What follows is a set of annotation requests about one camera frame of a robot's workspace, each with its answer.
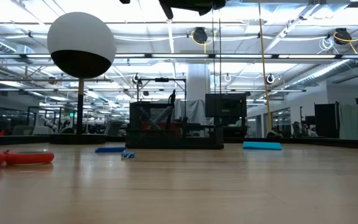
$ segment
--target wooden floor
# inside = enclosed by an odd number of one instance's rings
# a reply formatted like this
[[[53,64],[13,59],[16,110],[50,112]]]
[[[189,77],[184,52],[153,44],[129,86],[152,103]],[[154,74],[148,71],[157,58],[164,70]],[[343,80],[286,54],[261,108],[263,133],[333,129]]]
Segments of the wooden floor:
[[[358,223],[358,149],[136,150],[28,144],[53,164],[0,169],[0,224]]]

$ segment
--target blue foam pad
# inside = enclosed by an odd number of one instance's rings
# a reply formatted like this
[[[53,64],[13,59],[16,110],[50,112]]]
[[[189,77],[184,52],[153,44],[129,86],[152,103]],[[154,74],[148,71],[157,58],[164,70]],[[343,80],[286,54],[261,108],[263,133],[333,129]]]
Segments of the blue foam pad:
[[[134,152],[122,152],[121,158],[123,158],[123,159],[135,158],[135,153]]]
[[[267,149],[282,150],[281,144],[277,142],[244,142],[243,149]]]
[[[100,147],[95,150],[96,153],[112,153],[112,152],[123,152],[127,149],[125,146],[115,146],[115,147]]]

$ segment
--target black and white ball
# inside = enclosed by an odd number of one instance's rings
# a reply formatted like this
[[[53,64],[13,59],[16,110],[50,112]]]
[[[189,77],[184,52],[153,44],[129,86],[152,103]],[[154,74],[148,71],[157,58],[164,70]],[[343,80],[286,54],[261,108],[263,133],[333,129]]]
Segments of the black and white ball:
[[[52,60],[63,72],[77,78],[94,78],[105,73],[117,48],[109,27],[84,12],[60,16],[48,32]]]

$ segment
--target wall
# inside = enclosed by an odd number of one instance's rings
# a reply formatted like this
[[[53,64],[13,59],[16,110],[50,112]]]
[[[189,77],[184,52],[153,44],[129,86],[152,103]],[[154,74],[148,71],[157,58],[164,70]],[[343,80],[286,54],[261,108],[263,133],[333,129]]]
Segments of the wall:
[[[289,93],[285,96],[283,101],[271,101],[270,111],[282,110],[290,108],[291,111],[291,123],[295,121],[300,122],[300,107],[302,108],[302,116],[314,116],[314,104],[328,103],[327,97],[327,84],[326,81],[318,83],[318,86],[306,87],[304,93]],[[249,108],[247,116],[257,116],[267,113],[266,106],[257,106]],[[264,119],[262,119],[262,133],[264,133]]]
[[[8,96],[0,95],[0,107],[12,110],[27,111],[28,106],[39,106],[39,98],[30,95],[19,95],[10,91]]]
[[[355,105],[358,98],[358,85],[328,85],[328,103]]]

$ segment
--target ceiling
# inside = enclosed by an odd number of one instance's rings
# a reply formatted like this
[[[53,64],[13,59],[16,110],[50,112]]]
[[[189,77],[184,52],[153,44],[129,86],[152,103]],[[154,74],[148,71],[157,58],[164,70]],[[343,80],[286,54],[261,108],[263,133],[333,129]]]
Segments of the ceiling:
[[[117,52],[120,54],[133,53],[168,53],[168,54],[260,54],[260,33],[258,5],[244,3],[247,1],[228,1],[226,7],[220,11],[210,12],[199,16],[197,12],[174,9],[172,20],[173,42],[169,39],[169,23],[163,13],[158,0],[132,0],[130,4],[121,4],[118,0],[0,0],[0,41],[16,49],[27,46],[35,54],[48,54],[46,35],[51,23],[59,16],[68,12],[87,12],[104,21],[116,38]],[[335,28],[344,27],[358,39],[358,8],[346,8],[347,1],[340,4],[327,4],[316,7],[308,6],[304,1],[292,3],[275,2],[262,3],[261,18],[263,24],[263,38],[268,54],[349,54],[351,48],[347,45],[333,45],[323,50],[321,43],[328,34],[333,34]],[[309,13],[306,20],[298,21],[301,13]],[[216,33],[214,44],[204,47],[196,44],[191,38],[195,27],[204,27],[212,40]],[[274,38],[284,29],[286,34],[277,42]],[[177,77],[186,78],[187,65],[194,63],[191,60],[154,60],[152,58],[130,59],[117,58],[104,76],[98,79],[109,79],[110,82],[87,82],[85,88],[131,88],[131,79],[137,73],[142,78]],[[231,80],[222,78],[221,86],[225,88],[261,88],[264,84],[262,78],[262,63],[260,60],[244,63],[240,60],[223,62],[219,66],[216,61],[198,61],[207,63],[211,75],[230,76]],[[280,77],[277,82],[289,82],[300,73],[305,72],[322,62],[299,62],[286,60],[277,63],[267,61],[266,73]],[[72,79],[59,68],[53,66],[50,60],[35,60],[31,65],[19,63],[15,60],[0,59],[0,66],[12,71],[12,74],[0,72],[0,78],[32,78],[46,79],[50,77]],[[48,84],[47,82],[30,82],[23,85],[32,88],[69,88],[75,82],[60,82]],[[164,83],[164,88],[175,88],[174,83]],[[49,93],[35,91],[43,96],[55,94],[65,95],[75,101],[75,93]],[[101,91],[97,94],[107,100],[118,103],[128,103],[131,94],[123,91]],[[167,98],[164,93],[150,93],[147,98]]]

